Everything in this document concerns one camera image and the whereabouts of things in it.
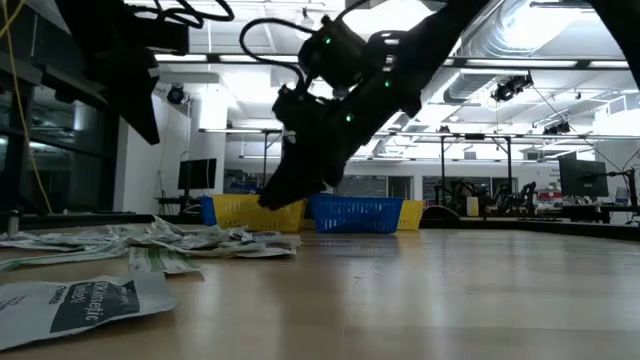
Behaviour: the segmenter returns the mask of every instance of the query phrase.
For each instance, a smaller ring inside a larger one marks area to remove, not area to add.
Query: blue basket
[[[314,196],[311,206],[319,233],[392,234],[403,199]]]
[[[200,197],[200,206],[202,206],[202,219],[207,226],[218,224],[216,219],[216,209],[213,206],[213,198],[211,196]]]

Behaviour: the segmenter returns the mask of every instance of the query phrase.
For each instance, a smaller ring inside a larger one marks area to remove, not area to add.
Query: yellow basket
[[[418,230],[423,210],[424,201],[405,200],[402,203],[400,221],[398,222],[398,231]]]
[[[250,231],[297,232],[304,214],[304,201],[277,211],[258,205],[258,195],[214,195],[218,225],[223,229],[249,226]]]

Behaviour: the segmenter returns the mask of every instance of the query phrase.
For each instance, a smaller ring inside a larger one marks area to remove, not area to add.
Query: wooden table
[[[169,277],[176,310],[0,359],[640,358],[636,244],[456,230],[303,240],[291,260],[198,260],[202,274]],[[15,270],[0,283],[126,272],[123,258]]]

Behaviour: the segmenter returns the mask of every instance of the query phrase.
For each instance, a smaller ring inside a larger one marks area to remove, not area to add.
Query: computer monitor
[[[573,159],[559,162],[563,196],[609,196],[605,163]]]
[[[178,189],[213,189],[216,186],[216,162],[216,159],[181,161]]]

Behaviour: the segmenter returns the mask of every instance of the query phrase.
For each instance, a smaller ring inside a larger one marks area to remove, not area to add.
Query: yellow cable
[[[7,33],[7,42],[9,43],[9,60],[11,62],[11,71],[13,72],[13,86],[15,87],[16,97],[18,99],[18,110],[20,111],[20,120],[22,121],[22,128],[24,129],[24,141],[27,143],[27,148],[29,150],[29,158],[31,158],[31,164],[33,165],[33,171],[36,174],[36,180],[38,181],[38,186],[40,187],[40,192],[42,192],[42,197],[44,198],[45,203],[47,204],[47,209],[49,210],[49,214],[53,214],[53,210],[51,209],[51,204],[49,203],[49,197],[47,197],[46,191],[44,191],[44,186],[42,186],[42,180],[40,180],[40,173],[38,173],[38,166],[36,165],[36,159],[33,156],[33,150],[31,150],[31,144],[29,141],[29,131],[27,129],[27,121],[24,116],[24,108],[22,107],[22,97],[20,96],[20,86],[18,84],[18,73],[16,72],[16,62],[13,54],[13,41],[11,40],[11,30],[9,27],[13,20],[16,19],[20,9],[24,5],[24,0],[20,1],[18,8],[13,13],[13,16],[9,18],[9,10],[7,9],[7,4],[5,3],[3,6],[4,9],[4,20],[6,25],[2,30],[0,30],[0,38],[4,33]]]

